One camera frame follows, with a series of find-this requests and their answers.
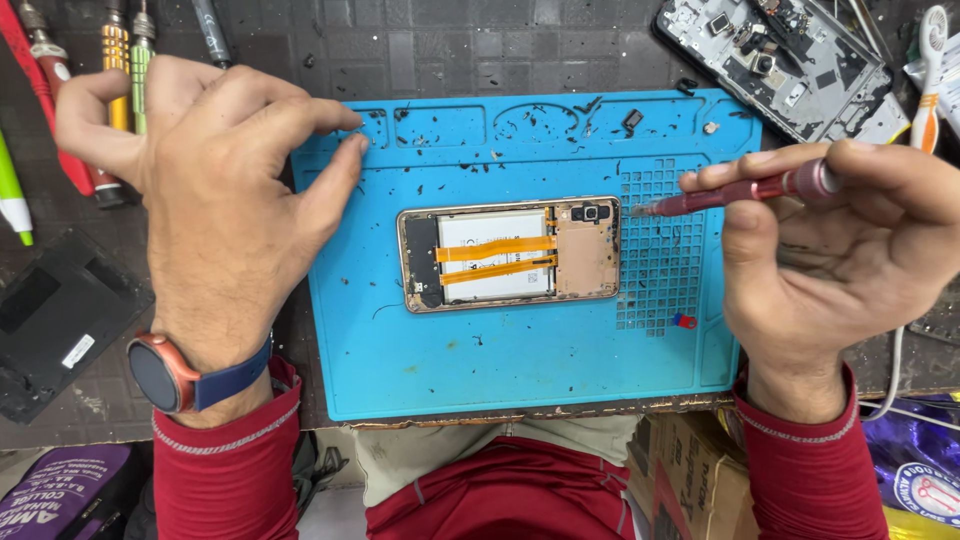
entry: phone battery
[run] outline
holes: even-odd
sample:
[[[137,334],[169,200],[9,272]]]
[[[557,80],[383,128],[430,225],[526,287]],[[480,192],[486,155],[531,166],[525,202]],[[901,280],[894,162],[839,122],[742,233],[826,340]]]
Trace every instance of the phone battery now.
[[[543,209],[505,210],[443,215],[437,220],[440,247],[474,246],[505,238],[546,235]],[[499,254],[480,260],[442,263],[444,274],[546,256],[545,251]],[[505,276],[444,286],[444,302],[543,296],[554,290],[552,268],[538,268]]]

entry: watch face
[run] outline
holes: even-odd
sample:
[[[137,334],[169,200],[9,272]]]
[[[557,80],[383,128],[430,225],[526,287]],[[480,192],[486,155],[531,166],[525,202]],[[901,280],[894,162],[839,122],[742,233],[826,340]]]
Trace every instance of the watch face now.
[[[180,409],[180,392],[163,359],[142,343],[133,343],[128,355],[133,379],[147,399],[161,412],[177,412]]]

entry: sleeve cuff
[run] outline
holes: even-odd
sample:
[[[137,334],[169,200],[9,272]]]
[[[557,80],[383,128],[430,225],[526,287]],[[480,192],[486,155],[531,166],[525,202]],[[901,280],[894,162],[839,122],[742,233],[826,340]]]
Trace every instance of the sleeve cuff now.
[[[297,409],[300,408],[300,377],[280,356],[270,358],[267,369],[274,387],[272,401],[243,418],[210,430],[182,426],[154,409],[156,440],[188,454],[219,454],[251,443],[277,430],[291,418],[296,422]]]
[[[733,385],[733,398],[736,400],[737,412],[746,425],[780,439],[806,444],[823,444],[843,437],[857,420],[859,407],[856,404],[856,382],[853,379],[853,371],[846,363],[843,366],[843,379],[849,396],[847,408],[836,420],[826,424],[795,424],[751,406],[741,397],[747,392],[746,373]]]

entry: smartphone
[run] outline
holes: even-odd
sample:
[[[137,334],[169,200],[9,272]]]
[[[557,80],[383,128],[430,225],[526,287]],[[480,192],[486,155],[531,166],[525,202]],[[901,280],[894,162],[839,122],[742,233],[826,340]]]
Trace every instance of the smartphone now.
[[[910,125],[890,69],[815,0],[667,0],[653,25],[797,142],[882,144]]]
[[[425,313],[614,296],[619,223],[614,196],[404,210],[404,304]]]

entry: hand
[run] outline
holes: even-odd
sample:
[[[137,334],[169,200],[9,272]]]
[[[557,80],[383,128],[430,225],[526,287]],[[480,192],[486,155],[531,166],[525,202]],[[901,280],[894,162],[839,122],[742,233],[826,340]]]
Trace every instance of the hand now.
[[[686,174],[680,187],[764,178],[823,155],[846,185],[836,197],[738,201],[723,229],[724,316],[750,357],[748,399],[808,424],[845,408],[840,350],[923,315],[960,271],[960,171],[909,147],[789,146]]]
[[[168,334],[201,373],[240,363],[263,345],[337,229],[368,141],[344,140],[301,194],[277,180],[287,155],[311,134],[351,130],[362,119],[245,66],[223,71],[157,56],[147,73],[148,134],[132,135],[106,126],[107,103],[129,90],[119,70],[66,83],[57,144],[143,194],[152,331]]]

